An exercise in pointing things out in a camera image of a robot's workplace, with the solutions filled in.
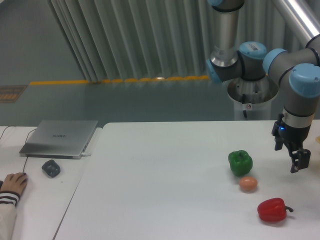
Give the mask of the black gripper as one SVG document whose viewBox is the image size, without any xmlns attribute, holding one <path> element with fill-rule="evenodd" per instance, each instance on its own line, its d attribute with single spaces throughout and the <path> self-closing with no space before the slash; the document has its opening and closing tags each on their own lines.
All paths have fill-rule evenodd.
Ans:
<svg viewBox="0 0 320 240">
<path fill-rule="evenodd" d="M 304 128 L 292 127 L 284 122 L 284 117 L 283 113 L 278 115 L 271 131 L 275 141 L 274 150 L 279 151 L 285 145 L 291 152 L 292 165 L 290 172 L 297 173 L 299 170 L 309 167 L 311 152 L 303 148 L 303 141 L 308 136 L 310 126 Z"/>
</svg>

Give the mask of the white striped sleeve forearm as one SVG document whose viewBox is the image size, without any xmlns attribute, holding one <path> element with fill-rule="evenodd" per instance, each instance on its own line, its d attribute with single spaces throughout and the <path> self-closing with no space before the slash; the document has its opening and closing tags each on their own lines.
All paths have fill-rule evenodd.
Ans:
<svg viewBox="0 0 320 240">
<path fill-rule="evenodd" d="M 0 193 L 0 239 L 11 240 L 15 227 L 17 209 L 16 204 L 20 195 L 13 191 Z"/>
</svg>

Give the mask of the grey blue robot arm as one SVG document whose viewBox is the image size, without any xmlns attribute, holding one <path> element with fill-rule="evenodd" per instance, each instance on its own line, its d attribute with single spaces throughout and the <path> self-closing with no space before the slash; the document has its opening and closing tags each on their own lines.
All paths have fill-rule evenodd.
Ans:
<svg viewBox="0 0 320 240">
<path fill-rule="evenodd" d="M 217 27 L 214 50 L 206 61 L 213 82 L 229 81 L 228 94 L 242 104 L 246 116 L 255 104 L 285 94 L 283 111 L 272 128 L 275 150 L 286 147 L 291 172 L 309 166 L 311 153 L 303 147 L 320 100 L 320 23 L 304 0 L 275 0 L 278 12 L 304 49 L 289 53 L 282 48 L 267 51 L 254 41 L 235 48 L 242 0 L 211 0 Z"/>
</svg>

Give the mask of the person's hand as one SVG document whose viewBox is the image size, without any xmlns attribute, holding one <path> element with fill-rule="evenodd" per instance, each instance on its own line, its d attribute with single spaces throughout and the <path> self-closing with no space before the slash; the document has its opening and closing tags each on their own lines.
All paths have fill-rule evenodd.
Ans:
<svg viewBox="0 0 320 240">
<path fill-rule="evenodd" d="M 15 193 L 21 196 L 28 184 L 28 175 L 24 172 L 8 174 L 1 187 L 1 193 Z"/>
</svg>

